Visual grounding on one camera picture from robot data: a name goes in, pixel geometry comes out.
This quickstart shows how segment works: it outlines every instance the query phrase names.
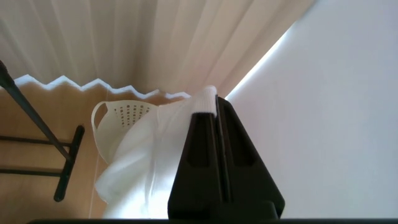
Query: brown floor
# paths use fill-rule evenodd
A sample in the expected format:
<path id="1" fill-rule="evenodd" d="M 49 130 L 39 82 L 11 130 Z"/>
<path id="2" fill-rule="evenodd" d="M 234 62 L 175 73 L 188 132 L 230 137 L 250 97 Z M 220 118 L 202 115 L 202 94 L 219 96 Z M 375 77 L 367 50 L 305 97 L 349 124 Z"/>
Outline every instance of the brown floor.
<path id="1" fill-rule="evenodd" d="M 20 89 L 59 140 L 71 141 L 79 124 L 84 125 L 86 132 L 62 202 L 53 200 L 58 184 L 56 177 L 0 174 L 0 223 L 27 223 L 38 218 L 100 218 L 106 204 L 97 196 L 93 185 L 106 163 L 96 150 L 91 112 L 100 101 L 137 98 L 131 92 L 112 94 L 101 85 L 80 91 L 68 83 L 54 86 L 52 90 L 28 83 Z M 145 101 L 160 105 L 180 99 L 168 100 L 159 94 Z M 100 119 L 101 116 L 96 117 L 97 124 Z M 4 89 L 0 90 L 0 135 L 45 139 Z M 0 142 L 0 167 L 61 169 L 64 162 L 53 146 Z"/>

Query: white wall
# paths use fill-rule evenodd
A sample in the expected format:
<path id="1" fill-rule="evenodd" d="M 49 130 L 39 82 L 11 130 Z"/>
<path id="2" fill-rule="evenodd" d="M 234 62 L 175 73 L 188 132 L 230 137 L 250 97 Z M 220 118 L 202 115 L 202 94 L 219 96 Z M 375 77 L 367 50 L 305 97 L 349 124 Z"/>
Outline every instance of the white wall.
<path id="1" fill-rule="evenodd" d="M 284 217 L 398 217 L 398 1 L 319 1 L 227 99 Z"/>

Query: white cloth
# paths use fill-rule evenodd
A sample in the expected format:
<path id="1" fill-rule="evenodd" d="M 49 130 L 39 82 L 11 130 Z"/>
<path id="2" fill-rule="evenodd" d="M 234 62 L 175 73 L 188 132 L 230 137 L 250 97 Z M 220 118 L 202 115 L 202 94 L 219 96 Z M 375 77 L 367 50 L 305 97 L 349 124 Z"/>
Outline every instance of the white cloth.
<path id="1" fill-rule="evenodd" d="M 149 111 L 125 135 L 95 183 L 104 218 L 167 218 L 167 202 L 193 113 L 216 116 L 216 88 Z"/>

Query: curtain fold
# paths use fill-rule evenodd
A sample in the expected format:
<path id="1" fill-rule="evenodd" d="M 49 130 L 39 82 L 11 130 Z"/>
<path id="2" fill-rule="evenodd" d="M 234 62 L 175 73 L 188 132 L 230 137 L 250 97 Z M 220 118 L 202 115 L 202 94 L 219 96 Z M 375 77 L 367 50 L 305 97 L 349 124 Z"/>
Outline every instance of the curtain fold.
<path id="1" fill-rule="evenodd" d="M 0 0 L 0 58 L 42 83 L 225 96 L 313 0 Z"/>

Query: laundry basket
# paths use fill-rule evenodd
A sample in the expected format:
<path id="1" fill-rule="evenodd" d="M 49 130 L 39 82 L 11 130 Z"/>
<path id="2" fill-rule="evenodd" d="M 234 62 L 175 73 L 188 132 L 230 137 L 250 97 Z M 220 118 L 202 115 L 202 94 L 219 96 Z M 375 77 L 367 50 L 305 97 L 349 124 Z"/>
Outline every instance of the laundry basket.
<path id="1" fill-rule="evenodd" d="M 98 108 L 105 104 L 108 112 L 103 116 L 96 128 L 94 123 Z M 157 106 L 136 100 L 102 101 L 98 103 L 91 114 L 91 125 L 95 144 L 99 154 L 106 163 L 110 163 L 119 143 L 130 127 L 142 116 Z"/>

